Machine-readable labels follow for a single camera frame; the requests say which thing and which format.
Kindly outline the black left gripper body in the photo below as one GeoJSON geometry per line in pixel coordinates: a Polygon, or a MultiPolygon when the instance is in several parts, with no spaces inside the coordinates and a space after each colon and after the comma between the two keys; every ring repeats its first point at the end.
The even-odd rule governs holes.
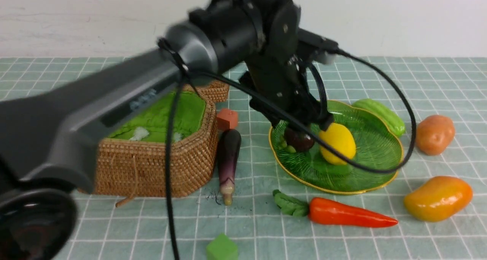
{"type": "Polygon", "coordinates": [[[303,125],[327,129],[334,121],[328,111],[324,84],[313,62],[296,56],[294,43],[270,43],[245,59],[248,71],[239,83],[294,116],[303,125]]]}

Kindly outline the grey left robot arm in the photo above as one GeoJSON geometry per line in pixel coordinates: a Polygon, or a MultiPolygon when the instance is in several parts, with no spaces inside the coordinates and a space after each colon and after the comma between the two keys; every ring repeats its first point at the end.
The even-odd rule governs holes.
{"type": "Polygon", "coordinates": [[[277,122],[327,128],[298,62],[326,62],[337,43],[299,28],[292,0],[212,0],[171,26],[158,48],[50,92],[1,102],[1,259],[50,260],[75,228],[70,192],[92,192],[99,142],[174,87],[245,62],[251,106],[277,122]]]}

